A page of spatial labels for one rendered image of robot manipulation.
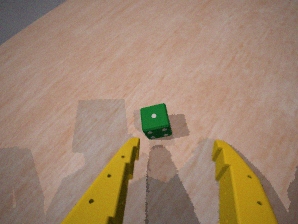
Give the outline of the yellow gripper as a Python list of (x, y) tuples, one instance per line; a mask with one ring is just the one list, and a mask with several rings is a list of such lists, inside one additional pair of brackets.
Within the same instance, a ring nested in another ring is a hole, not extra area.
[[(123, 224), (139, 151), (140, 138), (129, 139), (61, 224)], [(219, 224), (279, 224), (259, 178), (229, 144), (215, 140), (212, 161), (219, 181)]]

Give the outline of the green die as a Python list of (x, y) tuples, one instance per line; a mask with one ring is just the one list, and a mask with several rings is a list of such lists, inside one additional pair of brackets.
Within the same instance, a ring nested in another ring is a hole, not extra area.
[(172, 135), (166, 104), (141, 108), (140, 113), (142, 131), (149, 140)]

